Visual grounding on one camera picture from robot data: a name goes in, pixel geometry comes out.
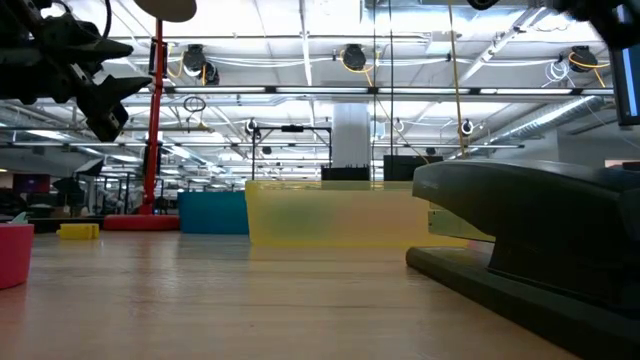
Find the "red metal pole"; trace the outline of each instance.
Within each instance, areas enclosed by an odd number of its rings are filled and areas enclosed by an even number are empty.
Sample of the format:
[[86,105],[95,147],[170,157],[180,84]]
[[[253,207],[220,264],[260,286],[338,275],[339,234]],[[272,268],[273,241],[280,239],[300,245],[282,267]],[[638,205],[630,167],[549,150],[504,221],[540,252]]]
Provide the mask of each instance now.
[[158,124],[160,122],[160,97],[162,96],[162,79],[164,77],[164,44],[162,43],[162,20],[156,19],[156,78],[155,90],[151,98],[151,116],[149,117],[149,152],[147,158],[147,174],[144,179],[144,201],[140,206],[140,214],[151,215],[155,200],[156,164],[158,160]]

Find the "white column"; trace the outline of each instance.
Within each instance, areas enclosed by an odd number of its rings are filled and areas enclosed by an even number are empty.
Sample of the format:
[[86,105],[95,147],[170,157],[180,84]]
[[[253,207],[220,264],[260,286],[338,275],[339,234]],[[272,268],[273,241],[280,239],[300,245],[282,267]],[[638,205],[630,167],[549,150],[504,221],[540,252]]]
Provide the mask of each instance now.
[[333,167],[365,167],[371,160],[369,109],[366,103],[333,106]]

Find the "red base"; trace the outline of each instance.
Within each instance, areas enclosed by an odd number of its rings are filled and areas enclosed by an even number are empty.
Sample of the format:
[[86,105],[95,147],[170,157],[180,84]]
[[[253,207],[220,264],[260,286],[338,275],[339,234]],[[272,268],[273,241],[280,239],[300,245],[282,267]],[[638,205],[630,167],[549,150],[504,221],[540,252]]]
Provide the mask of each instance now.
[[178,215],[109,215],[104,218],[105,230],[170,231],[180,230]]
[[27,281],[33,225],[0,224],[0,289]]

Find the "blue box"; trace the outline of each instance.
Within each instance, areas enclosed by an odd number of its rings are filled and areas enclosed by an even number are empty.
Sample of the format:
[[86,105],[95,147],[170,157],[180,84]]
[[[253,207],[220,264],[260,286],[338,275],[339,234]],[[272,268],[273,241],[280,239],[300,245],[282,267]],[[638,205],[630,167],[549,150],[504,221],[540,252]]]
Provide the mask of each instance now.
[[249,235],[244,191],[180,193],[178,209],[183,233]]

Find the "yellow block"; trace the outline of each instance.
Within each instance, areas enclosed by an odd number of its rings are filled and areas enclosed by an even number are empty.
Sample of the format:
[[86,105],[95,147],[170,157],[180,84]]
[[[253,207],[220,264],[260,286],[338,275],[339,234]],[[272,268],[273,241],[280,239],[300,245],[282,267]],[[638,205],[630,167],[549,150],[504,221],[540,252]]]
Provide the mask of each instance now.
[[98,224],[61,224],[57,231],[62,240],[96,240],[100,237]]
[[459,246],[429,233],[429,203],[410,182],[276,182],[246,185],[251,242],[268,246]]

